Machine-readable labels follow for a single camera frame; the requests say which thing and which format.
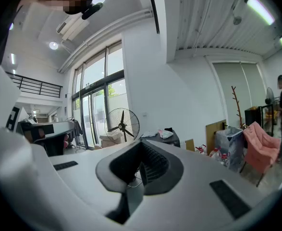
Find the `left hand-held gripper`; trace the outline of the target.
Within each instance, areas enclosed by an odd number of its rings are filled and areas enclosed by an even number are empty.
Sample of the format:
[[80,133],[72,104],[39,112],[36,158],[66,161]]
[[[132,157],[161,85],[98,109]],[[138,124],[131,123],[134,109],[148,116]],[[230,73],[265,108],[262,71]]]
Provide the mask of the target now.
[[5,128],[19,91],[0,66],[0,193],[36,231],[66,230],[57,171],[43,147]]

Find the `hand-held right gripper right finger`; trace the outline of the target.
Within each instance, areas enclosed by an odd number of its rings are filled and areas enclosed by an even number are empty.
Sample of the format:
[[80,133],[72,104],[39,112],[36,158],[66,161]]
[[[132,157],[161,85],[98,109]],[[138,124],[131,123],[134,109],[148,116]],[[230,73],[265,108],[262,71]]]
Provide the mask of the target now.
[[[239,231],[270,209],[270,198],[238,173],[195,152],[166,144],[161,148],[181,160],[184,172],[168,193],[144,197],[140,205],[142,231]],[[210,185],[218,180],[224,181],[250,211],[234,219]]]

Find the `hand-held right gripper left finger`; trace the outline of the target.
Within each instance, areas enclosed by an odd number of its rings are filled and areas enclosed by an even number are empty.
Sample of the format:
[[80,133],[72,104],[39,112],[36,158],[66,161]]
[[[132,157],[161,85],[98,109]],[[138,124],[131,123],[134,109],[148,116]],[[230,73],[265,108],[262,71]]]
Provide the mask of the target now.
[[96,176],[96,166],[132,149],[137,143],[123,143],[80,154],[48,157],[42,146],[32,145],[34,179],[33,227],[144,227],[140,210],[120,220],[128,204],[124,193],[105,188]]

